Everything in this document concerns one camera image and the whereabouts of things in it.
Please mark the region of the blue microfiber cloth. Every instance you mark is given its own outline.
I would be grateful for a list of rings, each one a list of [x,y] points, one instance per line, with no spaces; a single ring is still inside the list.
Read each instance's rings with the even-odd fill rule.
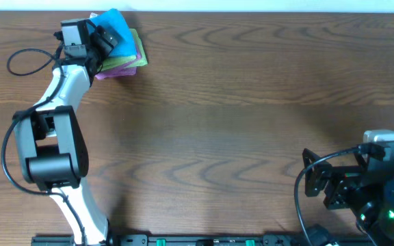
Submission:
[[[90,18],[96,26],[102,26],[113,35],[118,44],[109,54],[110,57],[128,57],[136,55],[136,47],[133,35],[121,12],[112,8],[96,17]]]

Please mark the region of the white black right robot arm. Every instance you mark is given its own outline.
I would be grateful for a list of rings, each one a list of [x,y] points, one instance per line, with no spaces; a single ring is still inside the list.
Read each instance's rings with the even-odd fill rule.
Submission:
[[[323,193],[324,206],[352,211],[356,226],[374,245],[394,245],[394,140],[361,143],[326,156],[304,149],[302,159],[293,191],[299,218],[303,180],[305,196]]]

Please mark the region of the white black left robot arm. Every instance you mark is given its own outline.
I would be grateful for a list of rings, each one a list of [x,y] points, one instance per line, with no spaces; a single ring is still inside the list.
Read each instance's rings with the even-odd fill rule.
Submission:
[[[37,190],[12,184],[23,192],[47,196],[59,206],[73,230],[69,245],[119,245],[88,186],[88,149],[76,117],[117,41],[89,18],[62,21],[55,37],[60,45],[48,55],[54,63],[53,78],[36,104],[13,115],[1,147],[1,165],[7,172],[6,148],[13,135],[23,178]]]

